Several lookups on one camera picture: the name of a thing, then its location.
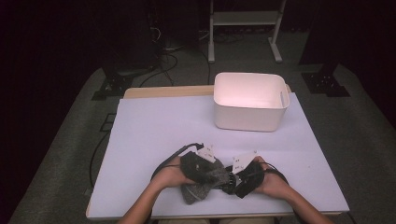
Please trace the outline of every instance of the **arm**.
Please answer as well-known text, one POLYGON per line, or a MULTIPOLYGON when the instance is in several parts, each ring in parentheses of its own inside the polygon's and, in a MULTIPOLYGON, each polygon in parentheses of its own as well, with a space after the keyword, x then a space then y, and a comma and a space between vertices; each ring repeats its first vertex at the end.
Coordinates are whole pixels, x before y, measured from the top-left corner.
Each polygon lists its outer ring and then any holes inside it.
MULTIPOLYGON (((257 157, 255 161, 264 162, 264 159, 257 157)), ((265 170, 268 165, 262 163, 265 170)), ((285 200, 294 211, 307 223, 332 223, 323 216, 309 201, 300 193, 289 186, 278 175, 266 174, 262 184, 256 188, 256 192, 267 194, 274 198, 285 200)))
POLYGON ((161 171, 152 178, 134 205, 132 205, 118 223, 144 223, 158 195, 160 195, 163 189, 177 187, 182 184, 193 184, 193 181, 189 180, 180 171, 179 165, 180 157, 176 157, 168 163, 167 167, 162 168, 161 171))

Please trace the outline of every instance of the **white tag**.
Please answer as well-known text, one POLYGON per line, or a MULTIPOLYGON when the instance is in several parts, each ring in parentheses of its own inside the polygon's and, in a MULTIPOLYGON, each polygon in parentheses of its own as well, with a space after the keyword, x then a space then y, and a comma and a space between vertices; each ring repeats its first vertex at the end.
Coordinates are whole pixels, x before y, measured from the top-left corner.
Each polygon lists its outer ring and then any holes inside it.
POLYGON ((204 160, 214 163, 216 161, 213 151, 210 147, 203 147, 199 149, 196 154, 204 160))
POLYGON ((247 166, 253 161, 257 156, 257 151, 242 154, 233 158, 233 174, 238 174, 239 172, 245 170, 247 166))

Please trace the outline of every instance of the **white table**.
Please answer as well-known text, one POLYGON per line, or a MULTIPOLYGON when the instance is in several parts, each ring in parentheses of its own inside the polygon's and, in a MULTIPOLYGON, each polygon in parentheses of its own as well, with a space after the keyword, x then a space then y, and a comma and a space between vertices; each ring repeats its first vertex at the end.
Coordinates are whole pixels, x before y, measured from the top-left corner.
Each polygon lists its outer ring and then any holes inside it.
MULTIPOLYGON (((290 107, 279 128, 273 133, 258 133, 218 129, 213 122, 211 86, 146 91, 127 91, 126 98, 137 98, 120 100, 87 218, 122 217, 143 191, 154 169, 190 143, 212 146, 226 166, 232 164, 233 156, 257 150, 320 212, 339 214, 349 210, 294 93, 290 94, 290 107), (192 96, 179 96, 186 90, 192 96)), ((186 205, 180 189, 173 188, 161 193, 152 217, 291 214, 290 206, 281 200, 255 193, 239 199, 219 189, 212 189, 204 201, 186 205)))

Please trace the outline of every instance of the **floor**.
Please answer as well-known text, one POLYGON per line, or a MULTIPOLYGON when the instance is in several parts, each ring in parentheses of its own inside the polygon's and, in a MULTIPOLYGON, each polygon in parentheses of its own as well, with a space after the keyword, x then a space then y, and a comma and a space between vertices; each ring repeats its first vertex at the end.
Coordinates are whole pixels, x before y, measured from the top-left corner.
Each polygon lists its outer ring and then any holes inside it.
MULTIPOLYGON (((149 78, 156 70, 135 78, 132 86, 170 86, 172 82, 175 86, 213 84, 219 72, 281 75, 296 92, 349 205, 350 213, 331 219, 346 224, 394 223, 396 132, 358 78, 342 65, 334 76, 350 97, 310 93, 301 73, 316 72, 320 65, 298 64, 307 35, 279 34, 277 44, 283 63, 275 62, 266 40, 268 34, 228 36, 225 42, 215 45, 216 61, 212 64, 207 63, 207 43, 203 42, 199 49, 182 49, 171 53, 174 57, 162 56, 164 69, 175 66, 168 71, 169 77, 161 73, 149 78)), ((175 47, 177 43, 173 42, 168 48, 175 47)), ((101 125, 108 114, 117 112, 120 99, 113 96, 103 101, 92 100, 104 80, 105 74, 98 69, 82 88, 9 223, 116 222, 85 217, 92 192, 90 173, 94 182, 108 141, 106 133, 100 132, 101 125)), ((280 223, 297 221, 294 217, 283 217, 280 223)))

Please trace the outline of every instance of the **storage bin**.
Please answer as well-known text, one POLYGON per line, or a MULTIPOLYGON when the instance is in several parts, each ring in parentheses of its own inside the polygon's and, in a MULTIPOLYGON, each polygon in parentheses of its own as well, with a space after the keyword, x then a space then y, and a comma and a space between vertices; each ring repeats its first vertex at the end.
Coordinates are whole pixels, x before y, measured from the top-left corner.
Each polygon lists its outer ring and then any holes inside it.
POLYGON ((215 124, 221 129, 273 132, 290 104, 285 80, 272 74, 219 73, 215 124))

